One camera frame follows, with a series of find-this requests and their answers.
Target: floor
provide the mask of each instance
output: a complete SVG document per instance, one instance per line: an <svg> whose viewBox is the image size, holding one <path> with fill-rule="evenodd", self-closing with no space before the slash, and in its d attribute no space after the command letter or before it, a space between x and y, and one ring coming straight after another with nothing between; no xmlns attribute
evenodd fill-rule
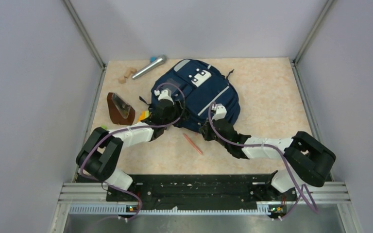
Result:
<svg viewBox="0 0 373 233"><path fill-rule="evenodd" d="M239 95L241 113L234 125L242 134L258 137L292 137L297 131L310 133L303 103L288 58L201 59L223 74L235 69L230 82ZM110 61L95 112L92 129L101 125L108 129L123 126L111 122L106 96L115 92L136 111L135 119L151 100L154 82L179 60L168 60L136 80L120 84L118 78L128 67L140 69L149 61ZM203 155L187 142L186 133L203 151ZM243 160L232 157L217 142L206 142L199 134L170 127L153 142L141 143L121 152L118 167L128 174L254 174L283 169L280 160Z"/></svg>

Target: black and white robotic arm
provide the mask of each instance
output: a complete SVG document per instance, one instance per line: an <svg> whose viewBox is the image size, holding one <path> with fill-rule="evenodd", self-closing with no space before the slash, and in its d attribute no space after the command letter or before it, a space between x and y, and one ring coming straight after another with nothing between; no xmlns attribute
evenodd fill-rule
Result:
<svg viewBox="0 0 373 233"><path fill-rule="evenodd" d="M164 128L153 128L157 125L166 125L179 117L183 117L183 105L180 101L173 101L169 90L155 93L159 104L151 115L129 127L126 130L113 134L99 147L104 152L95 151L87 161L84 169L100 182L106 182L115 187L127 190L132 184L132 178L117 168L120 151L141 142L150 142L163 134ZM273 145L283 152L284 158L291 165L291 171L299 185L307 183L312 186L322 187L336 159L335 155L324 145L314 139L306 132L297 132L291 138L259 138L237 133L232 124L224 119L226 110L222 105L212 108L214 113L212 123L217 133L225 139L243 146L232 145L220 137L212 129L207 121L201 128L200 133L206 141L215 140L220 143L232 156L238 159L282 159L280 153L271 147ZM96 128L76 158L76 163L82 169L82 164L89 152L100 142L102 138L111 131ZM287 170L274 172L269 181L271 191L279 195L290 188L294 183Z"/></svg>

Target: white cartoon face on backpack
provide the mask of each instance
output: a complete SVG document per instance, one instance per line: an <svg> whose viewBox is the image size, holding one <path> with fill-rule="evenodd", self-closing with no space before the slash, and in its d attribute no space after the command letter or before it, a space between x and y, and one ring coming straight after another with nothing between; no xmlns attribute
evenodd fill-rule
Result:
<svg viewBox="0 0 373 233"><path fill-rule="evenodd" d="M199 87L200 85L202 85L207 79L209 79L211 77L211 73L208 71L208 70L204 70L204 69L199 69L197 68L196 69L197 73L194 74L194 75L189 75L189 77L191 78L191 81L192 83Z"/></svg>

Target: wall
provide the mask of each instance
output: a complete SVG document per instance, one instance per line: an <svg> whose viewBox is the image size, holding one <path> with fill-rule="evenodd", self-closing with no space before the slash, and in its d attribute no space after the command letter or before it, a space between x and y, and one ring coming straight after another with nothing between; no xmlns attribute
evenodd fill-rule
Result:
<svg viewBox="0 0 373 233"><path fill-rule="evenodd" d="M373 232L373 1L338 1L300 63L323 141Z"/></svg>
<svg viewBox="0 0 373 233"><path fill-rule="evenodd" d="M59 0L0 0L0 233L47 232L100 70Z"/></svg>
<svg viewBox="0 0 373 233"><path fill-rule="evenodd" d="M295 57L326 0L72 0L109 60Z"/></svg>

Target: red pencil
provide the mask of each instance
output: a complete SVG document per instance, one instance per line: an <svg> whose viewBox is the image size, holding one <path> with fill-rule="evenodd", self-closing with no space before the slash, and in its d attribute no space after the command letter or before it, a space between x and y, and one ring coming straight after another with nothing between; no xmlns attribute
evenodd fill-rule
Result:
<svg viewBox="0 0 373 233"><path fill-rule="evenodd" d="M188 140L188 142L198 151L199 154L203 155L202 151L197 147L197 145L186 135L185 133L183 134L184 137Z"/></svg>

